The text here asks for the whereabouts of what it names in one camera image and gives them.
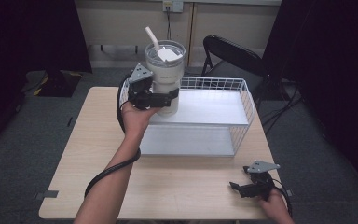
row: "plastic cup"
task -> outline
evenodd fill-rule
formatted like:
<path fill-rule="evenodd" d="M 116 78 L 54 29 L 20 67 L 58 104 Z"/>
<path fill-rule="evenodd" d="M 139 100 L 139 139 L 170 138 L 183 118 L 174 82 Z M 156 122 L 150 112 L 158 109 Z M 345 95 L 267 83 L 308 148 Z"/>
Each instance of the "plastic cup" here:
<path fill-rule="evenodd" d="M 152 92 L 168 93 L 180 88 L 180 79 L 185 72 L 184 58 L 186 54 L 185 47 L 175 41 L 160 40 L 161 49 L 170 49 L 176 55 L 182 54 L 177 60 L 163 62 L 154 48 L 154 44 L 150 44 L 145 49 L 147 68 L 154 73 Z M 171 106 L 163 107 L 158 114 L 168 117 L 175 114 L 178 110 L 179 96 L 171 101 Z"/>

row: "electrical outlet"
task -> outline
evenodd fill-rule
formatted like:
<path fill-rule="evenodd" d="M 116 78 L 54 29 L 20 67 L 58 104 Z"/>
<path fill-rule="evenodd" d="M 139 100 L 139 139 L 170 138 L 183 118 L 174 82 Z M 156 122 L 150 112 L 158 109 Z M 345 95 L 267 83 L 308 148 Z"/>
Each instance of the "electrical outlet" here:
<path fill-rule="evenodd" d="M 162 11 L 167 11 L 167 8 L 173 11 L 173 1 L 162 1 Z"/>
<path fill-rule="evenodd" d="M 183 12 L 183 1 L 162 1 L 162 11 Z"/>

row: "wire rack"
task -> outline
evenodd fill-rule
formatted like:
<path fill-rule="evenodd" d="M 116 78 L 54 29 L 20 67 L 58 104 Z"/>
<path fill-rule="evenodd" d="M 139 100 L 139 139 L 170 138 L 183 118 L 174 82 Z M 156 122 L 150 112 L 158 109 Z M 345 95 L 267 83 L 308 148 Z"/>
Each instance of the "wire rack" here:
<path fill-rule="evenodd" d="M 125 82 L 119 93 L 121 104 L 128 87 Z M 178 112 L 153 116 L 141 149 L 151 155 L 234 156 L 254 116 L 245 80 L 182 77 Z"/>

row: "black cable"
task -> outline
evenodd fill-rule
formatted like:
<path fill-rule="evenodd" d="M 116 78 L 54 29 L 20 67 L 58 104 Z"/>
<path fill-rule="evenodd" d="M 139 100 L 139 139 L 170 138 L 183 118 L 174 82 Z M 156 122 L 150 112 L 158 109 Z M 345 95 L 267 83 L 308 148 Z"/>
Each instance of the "black cable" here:
<path fill-rule="evenodd" d="M 281 115 L 287 111 L 288 109 L 292 108 L 293 106 L 297 105 L 299 102 L 301 102 L 302 98 L 296 100 L 294 103 L 293 100 L 296 97 L 296 93 L 298 92 L 298 86 L 296 86 L 295 92 L 293 93 L 293 96 L 290 98 L 289 102 L 281 109 L 278 110 L 273 110 L 269 113 L 267 113 L 267 115 L 269 115 L 270 113 L 276 111 L 275 115 L 273 115 L 272 117 L 270 117 L 268 120 L 264 121 L 262 123 L 262 126 L 264 127 L 266 124 L 268 124 L 269 122 L 271 122 L 273 119 L 275 119 L 272 124 L 269 126 L 269 128 L 265 131 L 265 135 L 267 135 L 269 133 L 269 131 L 272 129 L 272 127 L 275 125 L 275 123 L 278 121 L 278 119 L 281 117 Z"/>
<path fill-rule="evenodd" d="M 170 18 L 171 8 L 165 7 L 165 9 L 167 11 L 167 19 L 168 19 L 167 40 L 171 40 L 171 18 Z"/>
<path fill-rule="evenodd" d="M 47 72 L 45 71 L 45 74 L 43 74 L 42 78 L 40 79 L 40 81 L 38 81 L 35 85 L 33 85 L 33 87 L 28 88 L 25 91 L 22 91 L 21 93 L 26 93 L 27 91 L 32 90 L 33 88 L 40 86 L 40 84 L 43 82 L 43 80 L 46 78 Z"/>
<path fill-rule="evenodd" d="M 293 106 L 297 105 L 298 103 L 300 103 L 302 100 L 302 98 L 296 100 L 292 105 L 287 106 L 282 112 L 280 112 L 279 114 L 277 114 L 276 119 L 272 122 L 272 124 L 269 126 L 269 128 L 266 130 L 265 135 L 269 134 L 269 131 L 272 129 L 272 127 L 275 125 L 275 123 L 278 121 L 278 119 L 281 117 L 281 115 L 288 110 L 289 108 L 292 108 Z"/>
<path fill-rule="evenodd" d="M 126 82 L 126 80 L 130 77 L 131 75 L 126 75 L 123 80 L 120 82 L 120 85 L 118 87 L 118 93 L 117 93 L 117 120 L 118 123 L 120 124 L 121 129 L 123 130 L 123 132 L 125 133 L 125 128 L 124 128 L 124 121 L 123 121 L 123 117 L 121 114 L 121 107 L 127 103 L 124 102 L 123 104 L 120 104 L 119 100 L 120 100 L 120 95 L 121 95 L 121 91 L 123 89 L 124 83 Z M 103 170 L 102 172 L 100 172 L 98 175 L 96 175 L 94 178 L 92 178 L 92 180 L 89 182 L 89 184 L 87 185 L 84 197 L 86 198 L 86 196 L 89 194 L 90 190 L 92 189 L 92 187 L 101 179 L 103 179 L 104 177 L 106 177 L 107 175 L 110 175 L 111 173 L 113 173 L 114 171 L 117 171 L 135 161 L 137 161 L 139 158 L 141 157 L 141 149 L 138 148 L 138 151 L 136 152 L 135 156 L 123 161 L 119 164 L 113 165 L 105 170 Z"/>
<path fill-rule="evenodd" d="M 138 148 L 138 151 L 136 152 L 136 155 L 134 157 L 132 157 L 129 160 L 123 161 L 119 164 L 116 164 L 114 166 L 111 166 L 109 168 L 107 168 L 106 170 L 100 172 L 98 175 L 96 175 L 87 185 L 86 188 L 86 192 L 84 194 L 84 197 L 86 198 L 86 196 L 89 194 L 90 190 L 92 189 L 92 187 L 101 179 L 103 179 L 104 177 L 106 177 L 107 175 L 110 175 L 111 173 L 113 173 L 114 171 L 117 171 L 127 165 L 130 165 L 131 163 L 137 161 L 139 158 L 141 157 L 141 150 Z"/>
<path fill-rule="evenodd" d="M 282 186 L 283 189 L 280 189 L 278 187 L 274 187 L 274 188 L 277 189 L 283 195 L 283 198 L 286 200 L 287 212 L 289 213 L 290 217 L 293 217 L 293 207 L 292 207 L 292 203 L 290 202 L 289 195 L 287 194 L 287 189 L 279 180 L 276 179 L 272 179 L 272 180 L 278 182 Z"/>

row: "hand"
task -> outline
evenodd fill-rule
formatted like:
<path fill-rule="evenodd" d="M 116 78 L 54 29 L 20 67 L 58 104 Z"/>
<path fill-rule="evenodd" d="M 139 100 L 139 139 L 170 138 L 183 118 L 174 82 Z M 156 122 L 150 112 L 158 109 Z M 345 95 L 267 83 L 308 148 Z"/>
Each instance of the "hand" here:
<path fill-rule="evenodd" d="M 126 135 L 143 136 L 150 118 L 160 110 L 160 108 L 150 108 L 147 110 L 139 110 L 134 108 L 130 102 L 122 106 L 121 114 L 124 120 Z"/>
<path fill-rule="evenodd" d="M 258 197 L 257 201 L 270 219 L 281 224 L 295 223 L 287 212 L 282 195 L 277 189 L 271 190 L 267 202 L 261 197 Z"/>

